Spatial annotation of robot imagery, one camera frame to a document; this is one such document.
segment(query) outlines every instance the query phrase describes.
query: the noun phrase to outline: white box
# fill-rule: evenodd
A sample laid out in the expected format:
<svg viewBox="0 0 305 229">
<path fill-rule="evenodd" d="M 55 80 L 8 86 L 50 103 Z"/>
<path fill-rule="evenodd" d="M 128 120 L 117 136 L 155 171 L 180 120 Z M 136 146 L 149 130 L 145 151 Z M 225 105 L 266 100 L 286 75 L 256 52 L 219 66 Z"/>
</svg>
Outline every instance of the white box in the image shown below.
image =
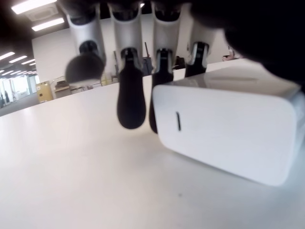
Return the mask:
<svg viewBox="0 0 305 229">
<path fill-rule="evenodd" d="M 284 183 L 305 136 L 299 86 L 259 65 L 159 85 L 153 103 L 167 148 L 266 185 Z"/>
</svg>

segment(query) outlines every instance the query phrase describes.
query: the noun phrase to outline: robotic hand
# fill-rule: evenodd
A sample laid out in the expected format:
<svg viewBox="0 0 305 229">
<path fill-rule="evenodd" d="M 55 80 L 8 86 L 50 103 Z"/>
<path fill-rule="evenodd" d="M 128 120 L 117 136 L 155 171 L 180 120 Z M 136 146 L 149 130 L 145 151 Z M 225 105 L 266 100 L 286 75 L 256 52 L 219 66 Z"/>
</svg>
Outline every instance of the robotic hand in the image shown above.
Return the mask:
<svg viewBox="0 0 305 229">
<path fill-rule="evenodd" d="M 80 54 L 69 63 L 66 79 L 69 83 L 76 83 L 100 79 L 102 75 L 106 65 L 98 10 L 99 2 L 102 1 L 108 2 L 110 7 L 119 56 L 118 118 L 122 126 L 129 129 L 138 128 L 146 115 L 142 88 L 139 1 L 60 1 Z M 152 3 L 156 66 L 152 75 L 153 87 L 173 80 L 172 65 L 177 49 L 180 9 L 183 2 L 156 0 Z M 191 13 L 195 22 L 189 44 L 192 59 L 186 66 L 185 77 L 205 72 L 206 57 L 214 39 L 213 32 L 208 29 L 210 27 L 224 29 L 230 45 L 244 57 L 262 63 L 266 69 L 280 77 L 305 84 L 301 70 L 301 55 L 305 53 L 304 33 L 298 28 L 304 14 L 298 12 L 302 7 L 296 7 L 297 2 L 289 5 L 277 2 L 274 5 L 271 1 L 259 0 L 251 7 L 248 2 L 191 2 Z M 152 103 L 149 116 L 151 127 L 157 132 Z"/>
</svg>

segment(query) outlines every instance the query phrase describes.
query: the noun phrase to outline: ceiling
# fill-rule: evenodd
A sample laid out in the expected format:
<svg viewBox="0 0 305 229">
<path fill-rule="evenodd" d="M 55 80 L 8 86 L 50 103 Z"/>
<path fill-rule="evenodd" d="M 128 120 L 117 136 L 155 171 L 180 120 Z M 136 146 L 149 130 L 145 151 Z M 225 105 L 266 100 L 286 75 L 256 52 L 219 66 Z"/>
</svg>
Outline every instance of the ceiling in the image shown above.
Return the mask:
<svg viewBox="0 0 305 229">
<path fill-rule="evenodd" d="M 26 16 L 26 13 L 19 15 L 15 14 L 11 7 L 24 1 L 25 0 L 0 0 L 0 56 L 8 52 L 15 53 L 13 56 L 0 60 L 0 70 L 5 70 L 5 72 L 12 70 L 35 70 L 35 65 L 21 65 L 22 62 L 34 59 L 31 40 L 36 37 L 40 37 L 69 27 L 65 15 L 58 6 L 57 2 L 54 4 L 56 5 L 58 13 L 47 19 L 33 22 Z M 152 9 L 150 2 L 144 1 L 144 3 L 145 5 L 142 7 L 142 14 L 151 13 Z M 32 27 L 35 25 L 60 17 L 63 17 L 65 20 L 63 24 L 59 24 L 36 32 L 32 29 Z M 109 9 L 106 3 L 102 3 L 101 19 L 106 18 L 110 18 Z M 24 55 L 27 56 L 26 59 L 18 61 L 14 64 L 9 63 L 9 61 Z"/>
</svg>

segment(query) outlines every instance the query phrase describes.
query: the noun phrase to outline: ceiling light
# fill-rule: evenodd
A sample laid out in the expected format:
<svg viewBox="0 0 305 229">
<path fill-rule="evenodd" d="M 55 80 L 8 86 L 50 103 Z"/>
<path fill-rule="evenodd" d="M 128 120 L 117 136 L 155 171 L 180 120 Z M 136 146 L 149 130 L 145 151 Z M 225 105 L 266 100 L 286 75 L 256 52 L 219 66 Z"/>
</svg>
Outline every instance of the ceiling light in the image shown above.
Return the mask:
<svg viewBox="0 0 305 229">
<path fill-rule="evenodd" d="M 14 55 L 14 54 L 15 54 L 14 52 L 9 52 L 9 53 L 7 53 L 7 54 L 4 54 L 4 55 L 0 56 L 0 60 L 2 60 L 2 59 L 4 59 L 4 58 L 7 58 L 7 57 L 9 57 L 9 56 L 12 56 L 12 55 Z"/>
<path fill-rule="evenodd" d="M 23 62 L 22 64 L 27 64 L 27 63 L 31 63 L 31 62 L 33 62 L 33 61 L 35 61 L 35 59 L 33 59 L 33 60 L 30 60 L 30 61 L 26 61 L 26 62 Z"/>
<path fill-rule="evenodd" d="M 19 61 L 19 60 L 22 60 L 22 59 L 24 59 L 24 58 L 27 58 L 27 56 L 19 57 L 19 58 L 15 59 L 15 60 L 10 61 L 10 63 L 15 63 L 15 62 L 17 62 L 17 61 Z"/>
<path fill-rule="evenodd" d="M 55 20 L 52 20 L 52 21 L 49 21 L 49 22 L 46 22 L 46 23 L 34 26 L 34 27 L 32 27 L 32 29 L 34 31 L 39 31 L 39 30 L 43 30 L 43 29 L 46 29 L 46 28 L 54 26 L 54 25 L 58 25 L 58 24 L 64 23 L 64 22 L 65 21 L 63 20 L 63 18 L 58 18 L 58 19 L 55 19 Z"/>
<path fill-rule="evenodd" d="M 16 72 L 12 73 L 11 75 L 17 74 L 17 73 L 19 73 L 19 72 L 21 72 L 21 71 L 16 71 Z"/>
<path fill-rule="evenodd" d="M 7 72 L 7 73 L 4 73 L 4 74 L 2 74 L 2 75 L 7 75 L 7 74 L 10 74 L 10 73 L 12 73 L 13 71 L 9 71 L 9 72 Z"/>
<path fill-rule="evenodd" d="M 50 4 L 52 2 L 56 2 L 57 0 L 28 0 L 18 5 L 13 6 L 11 9 L 16 14 L 21 14 L 26 11 L 32 10 L 34 8 L 38 8 L 40 6 L 44 6 Z"/>
<path fill-rule="evenodd" d="M 21 73 L 18 73 L 17 75 L 21 75 L 21 74 L 24 74 L 24 73 L 26 73 L 27 71 L 24 71 L 24 72 L 21 72 Z"/>
</svg>

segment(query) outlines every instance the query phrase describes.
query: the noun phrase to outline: white tabletop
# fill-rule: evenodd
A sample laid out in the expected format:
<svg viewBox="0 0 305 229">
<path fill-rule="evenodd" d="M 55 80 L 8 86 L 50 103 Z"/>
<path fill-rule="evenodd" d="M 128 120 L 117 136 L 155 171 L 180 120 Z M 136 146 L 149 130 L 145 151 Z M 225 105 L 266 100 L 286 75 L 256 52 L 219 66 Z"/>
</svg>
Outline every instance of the white tabletop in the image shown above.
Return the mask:
<svg viewBox="0 0 305 229">
<path fill-rule="evenodd" d="M 209 68 L 234 64 L 249 63 Z M 304 153 L 285 185 L 260 185 L 166 149 L 147 121 L 123 129 L 117 93 L 113 84 L 0 118 L 1 229 L 305 227 Z"/>
</svg>

